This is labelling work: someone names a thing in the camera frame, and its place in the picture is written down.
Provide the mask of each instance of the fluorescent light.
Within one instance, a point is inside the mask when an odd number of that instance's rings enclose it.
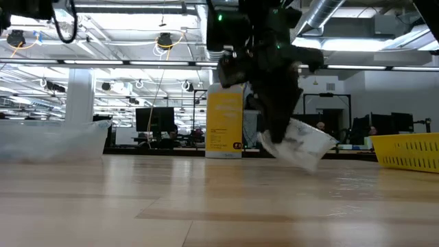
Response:
[[[10,18],[12,25],[38,25],[40,24],[37,20],[17,15],[12,15]]]
[[[50,30],[50,27],[47,27],[45,25],[11,25],[9,28],[11,30],[23,30],[23,31]]]
[[[77,8],[149,8],[149,9],[174,9],[181,8],[181,5],[101,5],[101,4],[77,4]],[[188,10],[195,10],[195,7],[187,6]]]
[[[5,92],[9,92],[9,93],[19,93],[18,91],[15,91],[14,89],[9,89],[9,88],[6,88],[4,86],[0,86],[0,91],[5,91]]]
[[[53,116],[55,116],[55,117],[62,117],[62,115],[61,114],[56,114],[56,113],[49,113],[50,115],[53,115]]]
[[[110,113],[110,112],[95,112],[95,114],[98,114],[98,115],[114,115],[115,113]]]
[[[385,66],[328,65],[328,69],[384,70]]]
[[[362,38],[332,38],[323,42],[326,51],[379,51],[385,41]]]
[[[64,60],[67,64],[123,64],[118,60]]]
[[[322,44],[320,43],[320,41],[310,38],[295,38],[292,45],[315,49],[322,48]]]
[[[196,62],[196,66],[217,66],[217,62]]]
[[[51,64],[58,63],[57,60],[44,60],[44,59],[0,59],[2,63],[28,63],[28,64]]]
[[[165,61],[131,61],[132,65],[180,65],[180,66],[188,66],[188,62],[165,62]]]
[[[419,48],[419,51],[435,51],[439,49],[439,43],[437,40],[425,45],[424,47]]]
[[[30,100],[23,99],[22,97],[10,96],[10,98],[12,99],[12,101],[15,101],[15,102],[20,103],[20,104],[32,104],[32,102],[30,102]]]
[[[393,67],[393,71],[439,71],[439,67]]]

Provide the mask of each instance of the label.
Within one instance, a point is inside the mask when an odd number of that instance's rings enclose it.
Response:
[[[207,97],[206,151],[241,152],[242,93]]]

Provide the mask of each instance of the yellow plastic basket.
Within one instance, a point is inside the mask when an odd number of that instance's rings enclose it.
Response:
[[[439,173],[439,133],[372,137],[380,165]]]

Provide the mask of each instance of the wall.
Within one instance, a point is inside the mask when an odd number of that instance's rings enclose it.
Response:
[[[335,91],[327,91],[327,83],[335,84]],[[344,83],[339,81],[337,76],[309,76],[299,80],[299,87],[303,89],[303,93],[334,93],[344,94]],[[319,109],[347,109],[347,98],[339,99],[338,97],[323,98],[318,96],[306,97],[307,114],[316,114]],[[303,97],[294,109],[294,114],[303,114]]]
[[[353,117],[412,113],[415,121],[431,118],[431,131],[439,131],[437,73],[365,71],[344,83],[353,98]],[[415,132],[425,132],[425,126],[416,124]]]

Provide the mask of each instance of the ceiling light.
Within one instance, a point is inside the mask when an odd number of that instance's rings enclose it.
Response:
[[[193,85],[191,82],[188,82],[187,80],[185,80],[185,82],[183,82],[181,84],[181,89],[183,89],[187,92],[193,92]]]
[[[4,86],[0,86],[0,91],[5,91],[5,92],[9,92],[9,93],[19,93],[18,91],[15,91],[14,89],[9,89],[9,88],[6,88]]]
[[[137,87],[138,89],[142,89],[142,88],[143,88],[143,82],[142,82],[142,80],[139,80],[138,82],[136,82],[136,87]]]
[[[50,115],[53,115],[53,116],[55,116],[55,117],[62,117],[62,115],[61,114],[57,114],[57,113],[49,113]]]
[[[32,102],[30,102],[30,100],[28,99],[23,99],[22,97],[15,97],[15,96],[10,96],[10,98],[20,104],[32,104]]]
[[[102,4],[77,4],[77,8],[149,8],[149,9],[175,9],[181,8],[181,5],[102,5]],[[195,10],[195,7],[187,7],[188,10]]]
[[[364,38],[332,38],[323,42],[326,51],[379,51],[385,41]]]
[[[418,49],[419,51],[436,51],[439,50],[439,43],[437,40],[429,43],[428,45],[425,45],[424,47],[421,47]]]
[[[46,87],[46,86],[47,86],[47,81],[46,81],[46,79],[41,79],[41,80],[40,80],[40,86],[41,86],[41,87]]]
[[[41,30],[50,30],[50,27],[45,25],[11,25],[9,27],[11,30],[23,30],[23,31],[41,31]]]
[[[320,41],[311,38],[295,38],[292,45],[315,49],[322,48],[322,44],[320,44]]]
[[[165,62],[165,61],[130,61],[130,64],[132,65],[180,65],[180,66],[188,66],[188,62]]]
[[[22,64],[58,64],[57,60],[43,60],[43,59],[0,59],[2,63],[22,63]]]
[[[64,60],[67,64],[123,64],[118,60]]]
[[[196,66],[217,66],[217,62],[196,62]]]
[[[385,66],[328,65],[328,69],[384,70]]]
[[[439,71],[439,67],[393,67],[393,71]]]
[[[111,90],[111,84],[108,83],[108,82],[104,82],[104,83],[102,83],[101,88],[104,91],[110,91]]]

